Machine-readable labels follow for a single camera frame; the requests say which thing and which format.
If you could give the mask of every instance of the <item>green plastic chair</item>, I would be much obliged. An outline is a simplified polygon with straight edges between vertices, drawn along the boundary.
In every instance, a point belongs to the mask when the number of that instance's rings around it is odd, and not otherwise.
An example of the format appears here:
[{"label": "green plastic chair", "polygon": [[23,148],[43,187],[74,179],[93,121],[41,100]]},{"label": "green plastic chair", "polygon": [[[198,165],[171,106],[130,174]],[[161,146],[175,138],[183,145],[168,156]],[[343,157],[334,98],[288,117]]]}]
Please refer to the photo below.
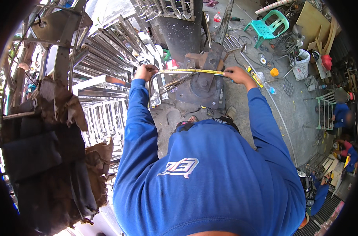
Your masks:
[{"label": "green plastic chair", "polygon": [[[273,22],[271,25],[266,25],[265,21],[272,15],[276,15],[279,18]],[[281,31],[277,36],[273,35],[273,32],[281,25],[284,24],[285,28]],[[248,25],[245,27],[243,31],[246,31],[248,27],[251,26],[255,32],[257,33],[258,40],[255,44],[255,48],[258,48],[261,43],[263,43],[266,39],[274,39],[278,37],[280,34],[284,33],[289,28],[289,21],[286,17],[279,12],[278,10],[271,10],[263,19],[261,20],[252,20]]]}]

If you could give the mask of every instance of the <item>orange cup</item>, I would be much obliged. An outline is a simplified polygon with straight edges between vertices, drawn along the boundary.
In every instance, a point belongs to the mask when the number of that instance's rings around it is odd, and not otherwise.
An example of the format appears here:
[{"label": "orange cup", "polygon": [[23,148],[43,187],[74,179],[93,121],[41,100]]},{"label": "orange cup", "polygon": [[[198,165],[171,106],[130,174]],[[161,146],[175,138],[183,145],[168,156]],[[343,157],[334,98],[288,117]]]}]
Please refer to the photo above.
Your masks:
[{"label": "orange cup", "polygon": [[271,69],[271,76],[275,77],[279,75],[279,71],[276,68]]}]

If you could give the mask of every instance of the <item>hand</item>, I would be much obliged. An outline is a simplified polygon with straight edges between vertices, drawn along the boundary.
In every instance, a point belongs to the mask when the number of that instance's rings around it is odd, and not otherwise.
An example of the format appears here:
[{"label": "hand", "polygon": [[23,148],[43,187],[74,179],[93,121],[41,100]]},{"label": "hand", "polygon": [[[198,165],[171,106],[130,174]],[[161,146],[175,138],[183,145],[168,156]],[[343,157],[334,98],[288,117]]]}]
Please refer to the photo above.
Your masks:
[{"label": "hand", "polygon": [[156,73],[158,73],[158,68],[156,66],[143,64],[137,69],[134,78],[142,78],[143,80],[148,82],[150,81],[151,77]]},{"label": "hand", "polygon": [[246,86],[247,91],[256,88],[256,83],[242,68],[233,66],[228,67],[224,71],[224,76],[231,78],[234,82]]}]

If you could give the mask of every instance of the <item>shoe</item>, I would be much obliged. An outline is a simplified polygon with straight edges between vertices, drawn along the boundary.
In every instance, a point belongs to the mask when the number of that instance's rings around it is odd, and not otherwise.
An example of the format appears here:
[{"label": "shoe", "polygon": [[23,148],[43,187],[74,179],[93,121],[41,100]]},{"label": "shoe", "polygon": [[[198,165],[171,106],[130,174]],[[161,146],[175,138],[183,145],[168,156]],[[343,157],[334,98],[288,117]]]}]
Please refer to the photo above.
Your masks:
[{"label": "shoe", "polygon": [[237,116],[237,109],[235,107],[233,107],[233,106],[230,106],[227,109],[226,115],[234,120],[235,116]]}]

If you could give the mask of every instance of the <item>foot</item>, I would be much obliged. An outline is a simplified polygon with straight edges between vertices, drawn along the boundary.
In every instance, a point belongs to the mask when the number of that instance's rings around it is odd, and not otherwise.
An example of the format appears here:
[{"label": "foot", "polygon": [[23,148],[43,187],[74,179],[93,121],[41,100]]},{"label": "foot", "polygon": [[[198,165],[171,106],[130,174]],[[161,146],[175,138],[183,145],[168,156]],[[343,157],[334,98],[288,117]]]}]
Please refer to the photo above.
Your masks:
[{"label": "foot", "polygon": [[197,122],[197,121],[199,121],[199,120],[197,119],[197,117],[191,116],[191,117],[188,119],[188,121],[189,121],[189,122]]},{"label": "foot", "polygon": [[235,116],[237,116],[237,109],[233,106],[230,106],[226,112],[226,115],[234,120]]}]

